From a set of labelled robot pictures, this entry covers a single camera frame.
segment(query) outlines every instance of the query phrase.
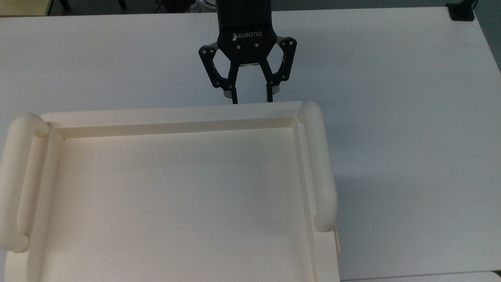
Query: plastic tray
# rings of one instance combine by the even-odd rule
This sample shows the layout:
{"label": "plastic tray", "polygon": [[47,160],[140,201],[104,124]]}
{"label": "plastic tray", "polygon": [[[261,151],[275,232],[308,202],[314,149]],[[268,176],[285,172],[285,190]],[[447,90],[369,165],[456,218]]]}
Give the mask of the plastic tray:
{"label": "plastic tray", "polygon": [[7,282],[339,281],[314,102],[24,114],[0,204]]}

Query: floor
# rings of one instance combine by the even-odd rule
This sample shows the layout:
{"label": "floor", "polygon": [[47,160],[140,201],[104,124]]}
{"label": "floor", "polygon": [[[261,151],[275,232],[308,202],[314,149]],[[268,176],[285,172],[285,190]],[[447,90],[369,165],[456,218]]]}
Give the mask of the floor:
{"label": "floor", "polygon": [[[152,14],[159,0],[126,0],[127,10],[120,9],[118,0],[68,0],[71,10],[64,12],[59,0],[54,0],[51,16]],[[459,0],[272,0],[273,11],[319,9],[365,9],[397,7],[439,7]],[[158,13],[166,13],[162,6]],[[498,68],[501,69],[501,1],[479,0],[475,8],[480,26]]]}

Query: white table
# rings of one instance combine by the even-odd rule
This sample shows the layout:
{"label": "white table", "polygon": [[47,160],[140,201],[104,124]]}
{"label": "white table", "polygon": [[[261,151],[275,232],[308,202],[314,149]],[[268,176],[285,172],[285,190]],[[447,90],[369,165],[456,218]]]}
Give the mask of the white table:
{"label": "white table", "polygon": [[[273,20],[298,40],[275,101],[324,111],[341,279],[501,269],[501,75],[478,22],[446,8]],[[0,147],[23,112],[231,103],[197,54],[217,34],[215,14],[0,19]],[[266,100],[259,67],[237,88]]]}

